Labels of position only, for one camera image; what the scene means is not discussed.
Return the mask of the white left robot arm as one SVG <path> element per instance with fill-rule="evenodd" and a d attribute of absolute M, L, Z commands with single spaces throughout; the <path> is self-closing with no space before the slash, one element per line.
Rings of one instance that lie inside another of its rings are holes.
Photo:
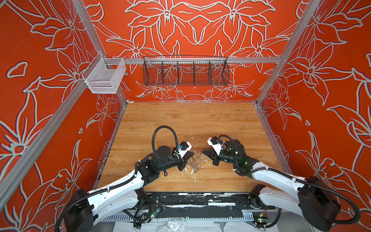
<path fill-rule="evenodd" d="M 55 231 L 64 224 L 68 232 L 88 232 L 103 219 L 115 213 L 137 207 L 147 198 L 144 186 L 159 178 L 160 173 L 177 167 L 182 171 L 194 155 L 190 142 L 170 149 L 161 146 L 134 165 L 128 175 L 102 188 L 76 191 L 57 219 Z"/>

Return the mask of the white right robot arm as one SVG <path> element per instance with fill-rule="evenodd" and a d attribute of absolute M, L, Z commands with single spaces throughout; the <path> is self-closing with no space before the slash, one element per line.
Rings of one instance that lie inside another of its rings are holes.
<path fill-rule="evenodd" d="M 340 213 L 341 205 L 334 195 L 326 190 L 316 177 L 296 177 L 273 169 L 259 160 L 246 155 L 244 146 L 238 140 L 221 141 L 216 136 L 207 141 L 209 149 L 203 151 L 213 165 L 231 163 L 233 171 L 241 176 L 262 181 L 250 192 L 253 208 L 274 206 L 302 216 L 316 229 L 328 232 Z"/>

